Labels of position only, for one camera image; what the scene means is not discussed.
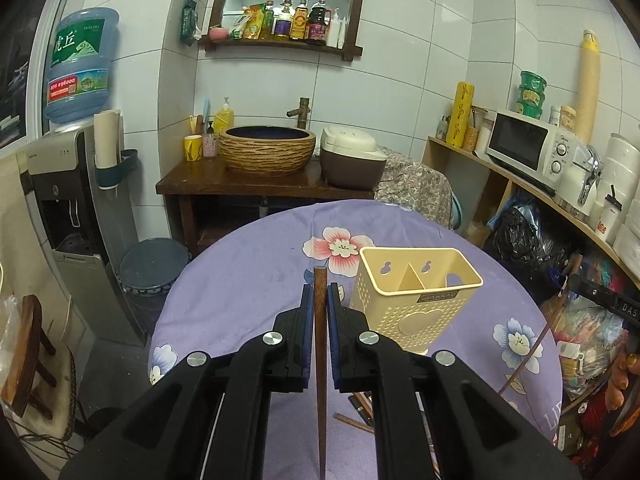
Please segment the person's right hand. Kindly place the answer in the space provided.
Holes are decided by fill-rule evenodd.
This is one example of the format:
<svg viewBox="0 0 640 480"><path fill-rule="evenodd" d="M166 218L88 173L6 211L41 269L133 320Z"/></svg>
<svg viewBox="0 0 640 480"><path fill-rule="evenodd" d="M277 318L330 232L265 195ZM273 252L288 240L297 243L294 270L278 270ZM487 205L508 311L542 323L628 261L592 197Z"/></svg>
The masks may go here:
<svg viewBox="0 0 640 480"><path fill-rule="evenodd" d="M639 419L639 355L620 352L605 390L603 434L616 437Z"/></svg>

